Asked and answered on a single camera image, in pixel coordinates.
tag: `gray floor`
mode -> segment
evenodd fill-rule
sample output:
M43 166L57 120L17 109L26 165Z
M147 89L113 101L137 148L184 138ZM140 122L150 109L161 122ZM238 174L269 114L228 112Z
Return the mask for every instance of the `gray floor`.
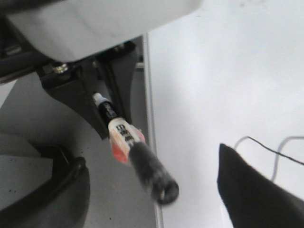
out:
M140 71L134 75L132 115L134 125L147 136L144 77ZM18 80L0 109L0 123L0 133L20 135L32 143L61 144L76 156L85 157L91 178L86 228L156 227L153 202L133 169L112 157L108 141L101 141L86 121L49 97L37 75Z

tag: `white wall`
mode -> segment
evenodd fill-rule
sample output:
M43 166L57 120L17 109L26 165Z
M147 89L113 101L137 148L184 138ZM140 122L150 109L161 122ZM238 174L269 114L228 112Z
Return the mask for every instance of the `white wall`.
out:
M165 228L229 228L217 190L218 147L250 135L271 148L304 134L304 1L205 0L151 31L148 55L156 148L180 184ZM304 161L304 142L284 152ZM240 154L267 177L274 155ZM281 159L276 182L304 198L304 167Z

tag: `black handle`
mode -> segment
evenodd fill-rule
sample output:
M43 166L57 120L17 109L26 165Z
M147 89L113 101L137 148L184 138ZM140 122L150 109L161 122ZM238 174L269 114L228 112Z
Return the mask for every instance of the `black handle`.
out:
M152 198L161 205L170 204L179 194L179 186L144 142L137 142L129 158L145 187L152 189Z

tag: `cable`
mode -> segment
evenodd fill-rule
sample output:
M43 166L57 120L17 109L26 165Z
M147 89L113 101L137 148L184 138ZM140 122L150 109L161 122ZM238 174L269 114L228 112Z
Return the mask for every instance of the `cable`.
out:
M304 163L303 163L303 162L298 161L298 160L296 160L296 159L294 159L294 158L292 158L292 157L289 157L289 156L287 156L287 155L281 154L281 153L279 153L279 152L277 152L277 151L275 151L275 150L272 150L272 149L270 149L269 147L266 147L266 146L263 145L261 142L259 142L258 140L254 139L254 138L252 138L252 137L250 137L250 136L245 136L245 137L239 139L239 140L237 141L237 143L235 144L235 146L234 146L234 150L236 150L237 147L239 146L239 144L240 144L241 142L243 142L244 140L246 140L246 139L250 139L250 140L256 142L257 144L259 144L260 146L262 146L262 147L265 148L266 150L271 151L271 152L277 154L278 156L282 156L282 157L284 157L284 158L287 158L287 159L289 159L289 160L291 160L291 161L293 161L293 162L296 162L296 163L298 163L298 164L304 166Z
M278 165L279 165L279 159L280 159L280 155L281 152L282 152L282 149L283 147L291 140L295 140L295 139L300 139L300 140L304 140L304 136L289 136L289 137L286 137L279 145L278 149L277 149L277 152L279 154L277 154L275 156L275 163L274 163L274 170L273 170L273 173L272 173L272 177L271 177L271 181L274 182L275 179L276 179L276 175L277 175L277 170L278 170Z

